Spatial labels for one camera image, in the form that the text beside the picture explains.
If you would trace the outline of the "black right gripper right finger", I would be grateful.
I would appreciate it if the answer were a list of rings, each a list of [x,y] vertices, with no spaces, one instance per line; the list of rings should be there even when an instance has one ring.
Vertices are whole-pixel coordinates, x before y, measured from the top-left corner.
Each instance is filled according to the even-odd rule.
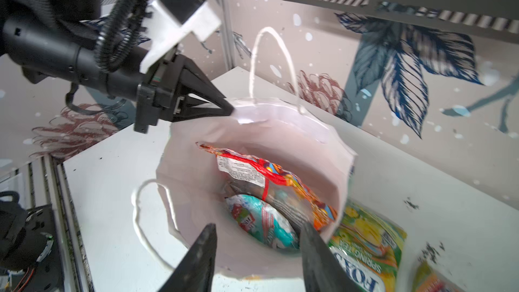
[[[310,223],[305,223],[301,229],[300,251],[306,291],[357,291],[357,285]]]

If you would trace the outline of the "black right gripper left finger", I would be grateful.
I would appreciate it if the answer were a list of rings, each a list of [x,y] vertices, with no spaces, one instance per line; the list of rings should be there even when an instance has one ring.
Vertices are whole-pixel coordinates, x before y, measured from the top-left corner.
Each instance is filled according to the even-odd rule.
[[[210,292],[217,250],[215,224],[207,224],[159,292]]]

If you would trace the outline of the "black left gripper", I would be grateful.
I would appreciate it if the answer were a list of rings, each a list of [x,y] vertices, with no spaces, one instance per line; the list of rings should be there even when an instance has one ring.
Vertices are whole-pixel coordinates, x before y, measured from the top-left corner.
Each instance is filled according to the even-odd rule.
[[[188,94],[212,104],[188,105]],[[175,54],[154,64],[139,84],[133,130],[146,134],[159,120],[173,123],[230,116],[234,109],[192,59]]]

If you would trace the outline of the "yellow green candy bag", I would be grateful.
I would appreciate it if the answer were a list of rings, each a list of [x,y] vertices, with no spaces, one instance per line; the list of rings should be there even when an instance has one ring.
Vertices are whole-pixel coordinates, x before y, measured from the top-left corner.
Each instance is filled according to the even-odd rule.
[[[328,247],[362,291],[395,291],[407,236],[396,223],[348,200]]]

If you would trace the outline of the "teal white snack packet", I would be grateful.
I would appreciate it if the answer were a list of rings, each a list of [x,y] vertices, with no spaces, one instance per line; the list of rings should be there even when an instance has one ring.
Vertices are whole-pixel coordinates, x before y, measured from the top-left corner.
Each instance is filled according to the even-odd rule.
[[[235,222],[260,243],[286,252],[300,249],[298,234],[270,204],[243,194],[226,197],[225,203]]]

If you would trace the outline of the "red cookie snack packet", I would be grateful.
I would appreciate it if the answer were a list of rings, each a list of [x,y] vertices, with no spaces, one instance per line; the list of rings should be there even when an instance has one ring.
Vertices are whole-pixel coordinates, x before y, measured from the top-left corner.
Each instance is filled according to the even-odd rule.
[[[202,142],[197,146],[216,156],[217,167],[227,177],[232,192],[251,195],[270,204],[296,232],[300,232],[305,223],[320,232],[336,221],[337,211],[333,207],[324,203],[297,175],[278,164]]]

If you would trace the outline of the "colourful paper gift bag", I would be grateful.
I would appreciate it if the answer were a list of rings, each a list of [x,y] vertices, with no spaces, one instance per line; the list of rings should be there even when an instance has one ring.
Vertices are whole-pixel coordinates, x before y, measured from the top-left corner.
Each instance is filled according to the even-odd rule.
[[[301,101],[250,95],[231,106],[170,128],[155,180],[170,234],[190,247],[214,224],[222,274],[300,277],[303,228],[331,240],[356,154]]]

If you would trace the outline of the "orange snack packet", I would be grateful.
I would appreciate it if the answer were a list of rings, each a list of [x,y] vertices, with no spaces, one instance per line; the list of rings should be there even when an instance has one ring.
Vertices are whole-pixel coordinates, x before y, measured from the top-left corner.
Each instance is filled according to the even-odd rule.
[[[447,280],[442,274],[423,261],[416,269],[412,283],[413,292],[463,292],[464,290]]]

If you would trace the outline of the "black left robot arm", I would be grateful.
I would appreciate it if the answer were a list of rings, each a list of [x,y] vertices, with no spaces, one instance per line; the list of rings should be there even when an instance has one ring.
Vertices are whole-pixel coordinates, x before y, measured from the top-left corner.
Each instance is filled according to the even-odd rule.
[[[195,62],[178,53],[194,35],[204,42],[222,24],[215,0],[116,0],[100,28],[101,0],[1,0],[1,53],[33,84],[47,77],[70,83],[66,106],[79,86],[136,105],[134,129],[159,120],[180,122],[229,116],[234,108]]]

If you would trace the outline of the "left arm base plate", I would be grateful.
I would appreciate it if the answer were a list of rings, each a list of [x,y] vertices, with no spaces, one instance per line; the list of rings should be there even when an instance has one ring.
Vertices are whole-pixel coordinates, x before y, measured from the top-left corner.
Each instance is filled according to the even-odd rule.
[[[62,260],[51,205],[29,210],[15,191],[1,193],[1,290],[60,291]]]

